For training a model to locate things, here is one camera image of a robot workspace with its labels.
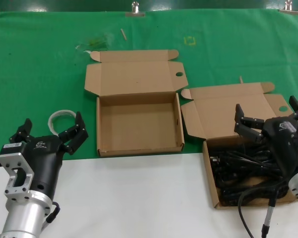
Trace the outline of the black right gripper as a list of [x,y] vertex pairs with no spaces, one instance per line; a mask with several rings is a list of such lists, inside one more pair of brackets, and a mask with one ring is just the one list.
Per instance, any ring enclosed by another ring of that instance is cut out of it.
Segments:
[[288,117],[267,119],[250,118],[244,115],[240,104],[235,107],[234,132],[260,143],[265,138],[283,177],[291,179],[298,173],[298,100],[290,96],[289,105],[294,111]]

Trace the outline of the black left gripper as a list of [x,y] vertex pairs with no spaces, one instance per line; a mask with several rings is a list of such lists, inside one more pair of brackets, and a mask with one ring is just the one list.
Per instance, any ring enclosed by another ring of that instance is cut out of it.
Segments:
[[31,190],[41,192],[53,199],[65,153],[73,155],[87,140],[88,133],[81,113],[77,112],[75,124],[55,135],[33,137],[30,135],[32,122],[27,118],[10,143],[22,142],[20,146],[3,146],[4,154],[21,153],[34,172]]

